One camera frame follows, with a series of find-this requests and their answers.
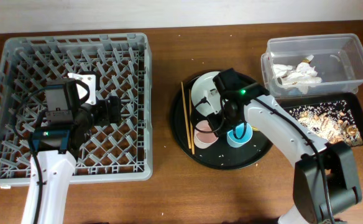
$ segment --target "plastic container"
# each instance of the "plastic container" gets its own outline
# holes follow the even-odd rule
[[[244,124],[240,124],[236,127],[236,136],[237,137],[241,137],[242,134],[244,133]],[[243,146],[245,143],[249,142],[249,140],[252,138],[252,127],[250,126],[250,124],[246,124],[246,132],[244,137],[242,137],[242,139],[236,139],[234,137],[234,131],[230,130],[227,132],[227,143],[231,146],[231,147],[241,147]]]
[[[92,70],[101,74],[96,90],[99,99],[120,97],[122,122],[91,130],[91,139],[80,148],[71,184],[150,178],[151,67],[147,36],[139,33],[7,40],[0,63],[0,187],[30,182],[28,143],[15,137],[8,125],[18,102],[48,80]],[[20,111],[16,124],[20,133],[34,131],[37,114],[46,105],[44,99],[33,96]]]
[[[314,55],[310,65],[315,66],[323,82],[307,86],[307,94],[297,87],[285,88],[273,78],[272,65],[296,67],[306,56]],[[355,34],[313,35],[270,39],[262,55],[262,73],[265,87],[276,98],[328,93],[357,93],[363,84],[363,47]]]

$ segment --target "clear plastic container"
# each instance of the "clear plastic container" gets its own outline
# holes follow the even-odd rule
[[[274,78],[272,65],[296,67],[305,57],[314,55],[310,65],[323,81],[316,84],[283,86]],[[328,93],[357,93],[363,84],[363,47],[355,34],[312,35],[270,39],[262,55],[265,87],[276,98],[289,96],[326,95]],[[300,89],[307,88],[303,94]]]

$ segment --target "plastic grid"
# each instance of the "plastic grid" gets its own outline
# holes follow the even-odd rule
[[[147,47],[129,42],[129,37],[125,40],[109,40],[107,37],[111,48],[106,45],[95,50],[91,46],[97,42],[97,38],[49,38],[55,41],[51,43],[52,46],[66,46],[57,50],[47,47],[47,39],[37,43],[34,43],[36,40],[21,40],[26,41],[24,45],[28,44],[33,50],[25,47],[5,53],[5,45],[5,65],[3,71],[0,71],[0,111],[7,107],[7,112],[2,112],[0,118],[10,117],[24,97],[45,86],[49,80],[67,77],[68,72],[95,71],[101,75],[100,90],[96,90],[96,96],[100,100],[109,95],[120,97],[123,105],[122,122],[119,126],[95,126],[91,130],[91,139],[80,147],[75,175],[143,172],[146,126],[144,79],[147,78],[144,54]],[[106,36],[101,35],[99,39],[106,39]],[[70,47],[73,45],[81,46],[81,50]],[[7,94],[10,100],[5,99],[6,93],[3,91],[7,87],[11,90]],[[17,130],[27,137],[34,131],[35,120],[45,107],[43,92],[33,96],[22,113],[17,115]],[[7,122],[0,123],[0,138],[3,138],[0,145],[0,179],[29,177],[28,143],[15,136]]]

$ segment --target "gray plastic dish rack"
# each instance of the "gray plastic dish rack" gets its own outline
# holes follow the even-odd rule
[[[153,171],[151,68],[151,50],[141,33],[7,40],[0,64],[0,187],[29,184],[28,143],[18,139],[9,125],[14,108],[47,81],[82,71],[101,75],[98,98],[120,97],[122,122],[91,130],[91,139],[80,148],[71,184],[149,179]],[[34,131],[45,105],[44,93],[33,96],[17,115],[17,130],[25,136]]]

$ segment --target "table surface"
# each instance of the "table surface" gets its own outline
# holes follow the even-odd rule
[[[205,70],[233,67],[262,82],[260,56],[271,38],[355,33],[363,45],[363,21],[0,34],[0,59],[10,37],[120,32],[147,34],[152,49],[154,174],[144,182],[71,185],[64,223],[248,222],[287,212],[293,205],[293,169],[276,147],[257,166],[232,171],[204,167],[172,137],[172,99],[181,81]],[[363,85],[357,96],[363,108]],[[353,151],[363,191],[363,146]],[[0,223],[20,223],[27,191],[0,189]],[[336,217],[363,223],[363,201]]]

